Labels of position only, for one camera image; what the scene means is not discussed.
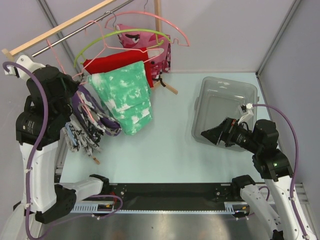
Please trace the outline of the purple camouflage trousers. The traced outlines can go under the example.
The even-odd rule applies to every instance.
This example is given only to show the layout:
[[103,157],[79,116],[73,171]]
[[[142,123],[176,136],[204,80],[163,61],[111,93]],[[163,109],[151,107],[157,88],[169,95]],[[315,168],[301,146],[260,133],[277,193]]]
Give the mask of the purple camouflage trousers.
[[[87,112],[84,110],[84,108],[82,108],[82,103],[77,93],[80,93],[82,99],[88,105],[91,114],[95,119],[98,119],[98,121],[91,121]],[[84,85],[78,86],[78,90],[71,101],[74,115],[77,117],[84,129],[87,130],[92,136],[94,133],[117,136],[122,131],[122,127],[117,120],[103,110],[103,108],[98,104],[96,99],[90,94]]]

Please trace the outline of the pink wire hanger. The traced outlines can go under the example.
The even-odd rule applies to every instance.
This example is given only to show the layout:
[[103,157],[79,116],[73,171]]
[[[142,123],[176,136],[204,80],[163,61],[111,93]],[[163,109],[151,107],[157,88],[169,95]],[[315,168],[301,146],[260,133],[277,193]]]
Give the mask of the pink wire hanger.
[[[50,41],[49,41],[48,39],[46,39],[46,43],[47,43],[48,47],[50,48],[50,50],[52,51],[52,53],[53,53],[53,55],[54,55],[54,57],[55,57],[58,65],[59,65],[60,69],[62,70],[62,72],[63,72],[64,74],[66,74],[66,71],[65,71],[65,69],[64,69],[64,66],[63,66],[62,63],[60,62],[59,57],[58,57],[56,51],[53,49],[53,47],[52,47],[52,45],[51,45],[51,43],[50,43]],[[84,108],[84,110],[87,112],[87,114],[89,115],[90,120],[91,120],[92,122],[97,122],[98,119],[94,118],[94,116],[92,115],[91,110],[89,109],[89,107],[88,107],[88,105],[85,103],[85,101],[82,99],[82,97],[81,97],[81,95],[80,95],[79,92],[77,92],[77,95],[78,95],[78,97],[79,97],[79,99],[80,99],[80,101],[81,101],[81,107]]]

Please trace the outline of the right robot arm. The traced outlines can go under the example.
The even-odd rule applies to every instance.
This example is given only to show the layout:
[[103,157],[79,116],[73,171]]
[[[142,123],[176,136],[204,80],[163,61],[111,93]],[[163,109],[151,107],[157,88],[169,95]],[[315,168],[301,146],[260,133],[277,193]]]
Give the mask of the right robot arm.
[[287,156],[278,149],[279,132],[270,120],[258,120],[253,130],[243,128],[239,120],[227,117],[220,125],[201,135],[211,143],[237,145],[253,154],[252,162],[264,180],[275,203],[272,208],[249,175],[232,179],[231,196],[244,200],[255,213],[271,240],[315,240],[308,226],[295,188],[294,173]]

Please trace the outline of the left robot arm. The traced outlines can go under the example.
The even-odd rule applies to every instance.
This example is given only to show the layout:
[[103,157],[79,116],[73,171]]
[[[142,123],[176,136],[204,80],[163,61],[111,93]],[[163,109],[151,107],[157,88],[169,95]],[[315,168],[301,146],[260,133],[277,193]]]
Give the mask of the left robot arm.
[[23,204],[36,221],[49,224],[66,215],[77,201],[110,196],[109,179],[97,174],[76,183],[55,183],[55,157],[60,131],[71,120],[71,99],[78,83],[57,67],[34,62],[23,54],[14,70],[26,81],[30,95],[15,124],[26,168]]

